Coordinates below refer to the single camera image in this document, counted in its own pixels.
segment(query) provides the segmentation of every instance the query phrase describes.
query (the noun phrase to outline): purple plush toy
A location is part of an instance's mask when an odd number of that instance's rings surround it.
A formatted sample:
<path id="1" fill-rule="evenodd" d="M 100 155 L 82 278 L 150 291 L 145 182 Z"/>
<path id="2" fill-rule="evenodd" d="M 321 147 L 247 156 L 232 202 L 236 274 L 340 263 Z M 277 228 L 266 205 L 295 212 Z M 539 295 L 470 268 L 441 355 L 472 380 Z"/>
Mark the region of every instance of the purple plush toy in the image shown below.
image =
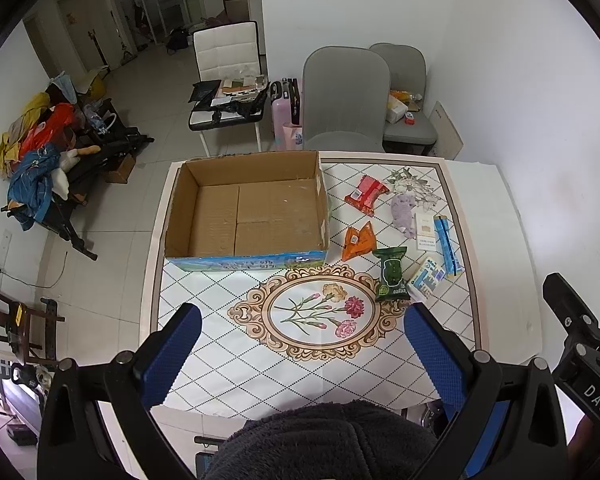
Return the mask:
<path id="1" fill-rule="evenodd" d="M 415 238 L 416 231 L 412 227 L 413 211 L 416 201 L 413 196 L 398 194 L 391 200 L 391 215 L 394 217 L 394 227 L 407 238 Z"/>

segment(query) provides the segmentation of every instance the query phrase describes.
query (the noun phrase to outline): red snack package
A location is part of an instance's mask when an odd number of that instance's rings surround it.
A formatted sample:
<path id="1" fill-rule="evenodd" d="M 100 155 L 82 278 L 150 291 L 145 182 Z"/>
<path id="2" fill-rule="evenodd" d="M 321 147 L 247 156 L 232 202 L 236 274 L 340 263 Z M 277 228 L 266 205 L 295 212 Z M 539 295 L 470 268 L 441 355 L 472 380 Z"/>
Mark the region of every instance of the red snack package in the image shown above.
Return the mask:
<path id="1" fill-rule="evenodd" d="M 347 204 L 360 209 L 365 215 L 374 215 L 374 202 L 376 198 L 384 193 L 389 193 L 389 188 L 382 182 L 365 175 L 362 177 L 358 187 L 351 194 L 344 197 Z"/>

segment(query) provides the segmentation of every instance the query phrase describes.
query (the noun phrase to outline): yellow clothes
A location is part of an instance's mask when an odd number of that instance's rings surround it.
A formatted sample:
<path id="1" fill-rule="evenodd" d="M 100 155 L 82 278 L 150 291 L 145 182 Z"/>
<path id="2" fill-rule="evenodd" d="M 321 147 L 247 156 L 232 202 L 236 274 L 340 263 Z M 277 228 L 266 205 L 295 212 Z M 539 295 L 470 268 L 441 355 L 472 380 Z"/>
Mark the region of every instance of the yellow clothes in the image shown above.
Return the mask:
<path id="1" fill-rule="evenodd" d="M 20 151 L 20 141 L 24 139 L 32 126 L 38 123 L 42 112 L 49 108 L 51 101 L 46 92 L 35 94 L 31 101 L 22 109 L 22 114 L 18 117 L 9 130 L 0 136 L 0 177 L 10 178 L 11 161 L 18 160 Z"/>

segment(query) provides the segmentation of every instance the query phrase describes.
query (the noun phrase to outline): cable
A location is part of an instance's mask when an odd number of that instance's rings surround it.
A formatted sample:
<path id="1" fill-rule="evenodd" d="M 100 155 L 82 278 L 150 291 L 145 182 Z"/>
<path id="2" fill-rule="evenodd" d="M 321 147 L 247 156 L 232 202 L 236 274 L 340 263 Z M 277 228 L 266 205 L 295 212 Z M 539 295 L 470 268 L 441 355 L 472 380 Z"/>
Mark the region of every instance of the cable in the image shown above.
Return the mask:
<path id="1" fill-rule="evenodd" d="M 60 271 L 60 276 L 58 276 L 58 279 L 54 281 L 53 285 L 49 285 L 49 286 L 32 285 L 31 283 L 23 282 L 22 280 L 20 280 L 18 278 L 14 278 L 10 274 L 7 274 L 6 272 L 4 272 L 1 268 L 0 268 L 0 274 L 5 275 L 8 278 L 11 278 L 12 280 L 16 280 L 17 282 L 24 283 L 25 285 L 35 286 L 37 288 L 54 288 L 60 281 L 60 278 L 62 278 L 62 275 L 64 274 L 64 267 L 66 266 L 66 258 L 68 255 L 69 255 L 68 251 L 64 253 L 64 262 L 62 263 L 62 270 Z"/>
<path id="2" fill-rule="evenodd" d="M 16 418 L 16 416 L 15 416 L 15 415 L 13 415 L 13 416 L 12 416 L 12 417 L 11 417 L 9 420 L 7 420 L 7 422 L 5 422 L 3 425 L 1 425 L 1 426 L 0 426 L 0 430 L 1 430 L 2 428 L 4 428 L 4 427 L 5 427 L 7 424 L 9 424 L 9 423 L 10 423 L 10 422 L 11 422 L 11 421 L 14 419 L 14 418 Z"/>

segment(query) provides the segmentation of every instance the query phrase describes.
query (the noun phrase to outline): doorway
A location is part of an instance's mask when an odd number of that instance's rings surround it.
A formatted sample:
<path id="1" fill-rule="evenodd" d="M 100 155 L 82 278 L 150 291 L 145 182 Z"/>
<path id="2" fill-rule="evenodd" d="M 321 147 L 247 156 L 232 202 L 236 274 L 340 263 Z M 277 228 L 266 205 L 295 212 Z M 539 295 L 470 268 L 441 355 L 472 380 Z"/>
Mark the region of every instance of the doorway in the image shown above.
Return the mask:
<path id="1" fill-rule="evenodd" d="M 107 64 L 91 21 L 95 0 L 58 0 L 62 21 L 85 71 Z"/>
<path id="2" fill-rule="evenodd" d="M 138 52 L 163 39 L 157 3 L 154 0 L 113 0 L 113 4 L 121 26 Z"/>
<path id="3" fill-rule="evenodd" d="M 37 17 L 31 16 L 30 18 L 24 20 L 24 28 L 27 31 L 31 46 L 33 46 L 33 50 L 38 56 L 42 68 L 45 69 L 45 72 L 49 78 L 56 77 L 60 71 L 58 70 L 56 63 L 54 62 L 54 58 L 51 56 L 51 53 L 46 46 L 44 37 L 40 31 L 40 26 L 38 25 Z"/>

